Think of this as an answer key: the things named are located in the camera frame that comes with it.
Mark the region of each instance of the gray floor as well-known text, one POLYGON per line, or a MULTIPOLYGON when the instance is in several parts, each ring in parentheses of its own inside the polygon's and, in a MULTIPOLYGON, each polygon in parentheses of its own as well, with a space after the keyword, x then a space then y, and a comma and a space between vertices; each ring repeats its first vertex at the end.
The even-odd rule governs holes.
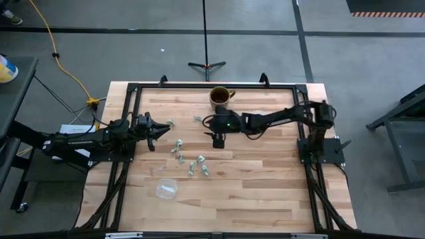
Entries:
MULTIPOLYGON (((127 29, 201 29, 201 4, 195 0, 37 0, 56 27, 127 29)), ((425 19, 353 18, 344 0, 299 0, 306 31, 424 32, 425 19)), ((28 2, 12 3, 26 26, 43 22, 28 2)), ((211 29, 296 30, 290 0, 207 0, 211 29)), ((203 63, 201 35, 54 34, 63 65, 79 77, 93 97, 107 94, 111 80, 203 81, 187 66, 203 63)), ((323 82, 337 108, 336 130, 345 149, 350 193, 358 227, 365 232, 424 237, 425 191, 389 195, 386 187, 402 183, 386 131, 365 125, 424 83, 423 38, 307 37, 315 82, 323 82)), ((210 61, 225 60, 217 81, 257 81, 266 72, 273 82, 305 82, 297 37, 211 35, 210 61)), ((38 77, 73 108, 84 105, 84 92, 51 57, 44 33, 0 32, 0 51, 40 58, 38 77)), ((84 114, 83 120, 90 120, 84 114)), ((40 131, 56 131, 74 118, 33 82, 18 119, 40 131)), ((78 213, 82 183, 31 184, 24 214, 8 210, 21 172, 13 170, 0 194, 0 234, 71 228, 78 213)))

